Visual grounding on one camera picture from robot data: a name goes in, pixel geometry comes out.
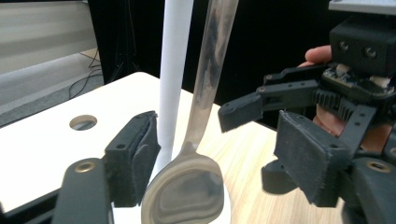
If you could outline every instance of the person's hand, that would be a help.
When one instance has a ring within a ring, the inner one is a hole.
[[[332,49],[328,46],[322,46],[315,49],[309,49],[305,54],[306,62],[299,66],[308,66],[318,63],[327,63],[332,59]],[[313,120],[317,125],[326,130],[328,133],[339,136],[344,130],[346,123],[336,117],[334,114],[326,111],[317,105],[317,115]],[[387,142],[392,127],[388,124],[380,125],[367,131],[361,147],[365,150],[380,152]]]

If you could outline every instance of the screw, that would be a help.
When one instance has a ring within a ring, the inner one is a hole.
[[[89,172],[93,168],[95,168],[95,163],[91,161],[85,161],[83,163],[80,163],[78,166],[76,166],[75,171],[77,173],[85,173],[85,172]]]
[[[383,163],[377,162],[377,161],[368,161],[367,166],[375,171],[381,172],[381,173],[389,173],[390,168]]]
[[[347,42],[345,41],[340,41],[340,43],[338,44],[338,47],[340,47],[340,49],[342,51],[348,51],[349,50],[349,45],[347,44]]]
[[[376,51],[374,49],[370,48],[370,47],[367,47],[367,48],[364,49],[364,55],[367,58],[374,59],[376,57]]]
[[[264,86],[260,86],[259,87],[259,92],[265,92],[265,87]]]

